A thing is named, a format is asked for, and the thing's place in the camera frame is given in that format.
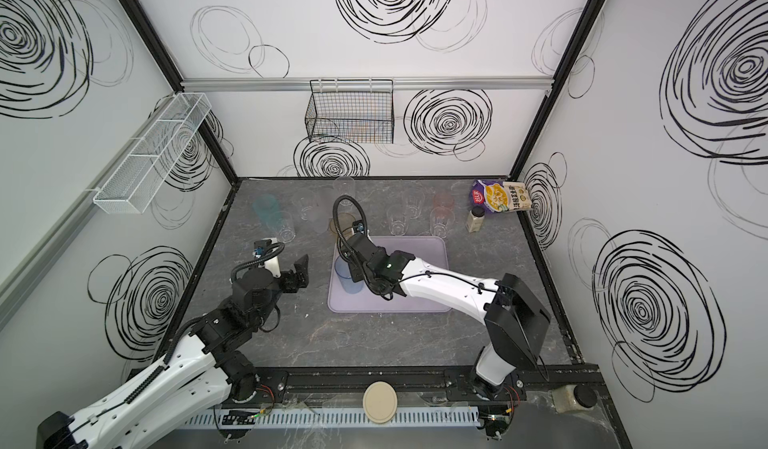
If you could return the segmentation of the blue plastic cup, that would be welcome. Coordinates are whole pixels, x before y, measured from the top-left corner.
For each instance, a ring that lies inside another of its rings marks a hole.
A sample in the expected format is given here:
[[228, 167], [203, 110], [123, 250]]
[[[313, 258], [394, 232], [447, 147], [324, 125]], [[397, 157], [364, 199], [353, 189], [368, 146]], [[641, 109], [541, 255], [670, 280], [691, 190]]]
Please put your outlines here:
[[363, 289], [362, 281], [354, 281], [348, 263], [341, 257], [334, 262], [334, 272], [342, 290], [347, 294], [358, 294]]

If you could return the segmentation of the clear faceted glass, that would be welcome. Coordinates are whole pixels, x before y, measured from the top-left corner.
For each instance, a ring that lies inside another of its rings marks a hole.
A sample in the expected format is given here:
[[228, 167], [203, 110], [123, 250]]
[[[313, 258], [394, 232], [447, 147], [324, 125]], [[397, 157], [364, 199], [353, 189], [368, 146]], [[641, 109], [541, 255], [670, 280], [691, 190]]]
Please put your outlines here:
[[408, 221], [405, 207], [402, 204], [390, 206], [386, 211], [390, 234], [404, 236], [408, 231]]

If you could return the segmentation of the teal plastic cup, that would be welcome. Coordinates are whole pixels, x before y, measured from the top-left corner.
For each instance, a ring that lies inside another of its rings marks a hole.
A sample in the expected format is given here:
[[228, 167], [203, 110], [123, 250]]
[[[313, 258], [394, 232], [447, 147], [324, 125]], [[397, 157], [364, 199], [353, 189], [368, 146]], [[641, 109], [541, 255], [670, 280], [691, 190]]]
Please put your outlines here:
[[252, 202], [252, 209], [261, 224], [270, 231], [279, 227], [282, 218], [280, 205], [273, 194], [262, 193]]

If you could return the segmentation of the yellow plastic cup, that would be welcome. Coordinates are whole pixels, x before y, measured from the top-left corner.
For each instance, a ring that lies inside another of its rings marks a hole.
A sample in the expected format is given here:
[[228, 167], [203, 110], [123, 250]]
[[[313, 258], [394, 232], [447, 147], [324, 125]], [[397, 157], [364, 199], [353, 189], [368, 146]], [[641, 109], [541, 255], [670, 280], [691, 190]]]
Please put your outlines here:
[[356, 216], [349, 212], [340, 212], [336, 217], [332, 217], [329, 222], [329, 229], [337, 237], [348, 239], [354, 232]]

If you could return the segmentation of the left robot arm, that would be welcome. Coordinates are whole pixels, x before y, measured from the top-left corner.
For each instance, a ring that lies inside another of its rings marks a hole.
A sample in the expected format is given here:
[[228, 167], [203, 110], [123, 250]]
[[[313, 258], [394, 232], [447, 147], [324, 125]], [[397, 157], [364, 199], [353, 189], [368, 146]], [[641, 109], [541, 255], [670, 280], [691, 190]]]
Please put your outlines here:
[[138, 375], [73, 415], [55, 412], [37, 428], [39, 448], [148, 448], [201, 411], [262, 386], [240, 347], [279, 317], [278, 301], [309, 283], [309, 258], [274, 273], [262, 255], [236, 266], [232, 293], [180, 326], [166, 352]]

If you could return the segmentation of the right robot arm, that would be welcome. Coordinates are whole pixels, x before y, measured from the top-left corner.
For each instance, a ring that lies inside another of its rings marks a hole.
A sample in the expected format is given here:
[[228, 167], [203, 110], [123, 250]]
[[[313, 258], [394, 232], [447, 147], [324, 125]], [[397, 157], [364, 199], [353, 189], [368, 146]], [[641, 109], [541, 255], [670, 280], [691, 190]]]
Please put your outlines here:
[[517, 369], [536, 370], [551, 315], [519, 277], [481, 279], [425, 262], [400, 250], [391, 253], [363, 234], [338, 241], [339, 255], [376, 296], [416, 297], [442, 304], [482, 323], [489, 343], [470, 371], [469, 383], [491, 400]]

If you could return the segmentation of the clear glass far left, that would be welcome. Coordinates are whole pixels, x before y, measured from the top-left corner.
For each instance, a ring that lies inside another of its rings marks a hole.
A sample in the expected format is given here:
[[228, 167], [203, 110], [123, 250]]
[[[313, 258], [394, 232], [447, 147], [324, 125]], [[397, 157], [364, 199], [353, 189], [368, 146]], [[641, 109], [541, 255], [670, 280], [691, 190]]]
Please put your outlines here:
[[285, 244], [293, 241], [296, 237], [294, 223], [289, 215], [286, 217], [279, 217], [275, 222], [274, 230], [277, 234], [278, 241]]

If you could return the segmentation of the clear glass right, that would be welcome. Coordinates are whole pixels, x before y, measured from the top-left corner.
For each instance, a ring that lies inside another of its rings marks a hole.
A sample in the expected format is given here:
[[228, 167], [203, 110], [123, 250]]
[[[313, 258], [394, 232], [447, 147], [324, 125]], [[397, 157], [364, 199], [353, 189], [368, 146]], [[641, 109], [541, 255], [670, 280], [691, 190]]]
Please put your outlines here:
[[454, 222], [455, 215], [452, 209], [444, 206], [435, 207], [430, 213], [430, 234], [445, 239]]

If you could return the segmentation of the pink plastic cup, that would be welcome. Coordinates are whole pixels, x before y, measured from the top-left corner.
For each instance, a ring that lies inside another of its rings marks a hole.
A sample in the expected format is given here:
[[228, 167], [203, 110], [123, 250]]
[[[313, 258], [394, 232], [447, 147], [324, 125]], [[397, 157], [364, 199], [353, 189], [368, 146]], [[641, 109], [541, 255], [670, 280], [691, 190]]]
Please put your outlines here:
[[450, 192], [439, 191], [434, 194], [432, 203], [434, 208], [452, 210], [455, 206], [455, 198]]

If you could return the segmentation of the small spice jar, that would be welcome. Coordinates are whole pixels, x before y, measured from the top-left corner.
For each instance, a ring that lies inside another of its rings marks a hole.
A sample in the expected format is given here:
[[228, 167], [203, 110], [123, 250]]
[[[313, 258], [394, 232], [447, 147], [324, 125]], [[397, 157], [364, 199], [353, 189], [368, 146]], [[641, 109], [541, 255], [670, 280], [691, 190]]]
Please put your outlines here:
[[483, 206], [473, 206], [470, 209], [466, 220], [466, 229], [469, 233], [478, 232], [482, 228], [485, 213]]

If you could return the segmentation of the beige round lid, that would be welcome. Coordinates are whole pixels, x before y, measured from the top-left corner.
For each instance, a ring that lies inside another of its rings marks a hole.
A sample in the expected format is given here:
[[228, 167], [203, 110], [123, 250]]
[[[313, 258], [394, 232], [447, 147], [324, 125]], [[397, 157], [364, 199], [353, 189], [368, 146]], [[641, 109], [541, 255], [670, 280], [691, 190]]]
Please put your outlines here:
[[398, 396], [387, 382], [372, 383], [363, 395], [363, 410], [366, 417], [374, 424], [386, 424], [391, 421], [398, 408]]

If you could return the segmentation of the snack bag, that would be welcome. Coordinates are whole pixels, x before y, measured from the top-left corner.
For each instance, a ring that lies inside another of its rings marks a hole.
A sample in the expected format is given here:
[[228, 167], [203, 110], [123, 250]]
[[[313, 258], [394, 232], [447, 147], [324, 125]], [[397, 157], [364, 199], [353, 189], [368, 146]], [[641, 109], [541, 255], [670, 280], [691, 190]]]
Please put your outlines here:
[[522, 182], [477, 179], [473, 182], [469, 200], [492, 213], [526, 211], [532, 208], [527, 187]]

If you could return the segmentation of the jar with black lid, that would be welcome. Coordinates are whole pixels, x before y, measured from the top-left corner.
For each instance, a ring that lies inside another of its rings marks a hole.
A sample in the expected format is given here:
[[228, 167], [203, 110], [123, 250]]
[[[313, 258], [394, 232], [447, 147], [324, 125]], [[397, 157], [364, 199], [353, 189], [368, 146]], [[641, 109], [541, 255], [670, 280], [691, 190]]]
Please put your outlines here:
[[598, 403], [597, 392], [585, 384], [568, 384], [550, 391], [557, 413], [567, 414], [590, 410]]

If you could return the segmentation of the black mounting rail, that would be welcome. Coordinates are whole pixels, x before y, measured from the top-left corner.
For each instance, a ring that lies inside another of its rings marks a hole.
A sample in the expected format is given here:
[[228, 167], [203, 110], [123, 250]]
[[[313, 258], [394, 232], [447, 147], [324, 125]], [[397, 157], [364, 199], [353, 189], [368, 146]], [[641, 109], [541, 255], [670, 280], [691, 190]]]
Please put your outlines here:
[[375, 382], [385, 382], [398, 393], [435, 393], [451, 402], [504, 402], [509, 400], [507, 390], [510, 388], [524, 399], [528, 391], [605, 384], [600, 369], [594, 364], [516, 369], [498, 387], [480, 381], [471, 365], [257, 367], [255, 374], [258, 382], [271, 389], [279, 402], [299, 394], [361, 394]]

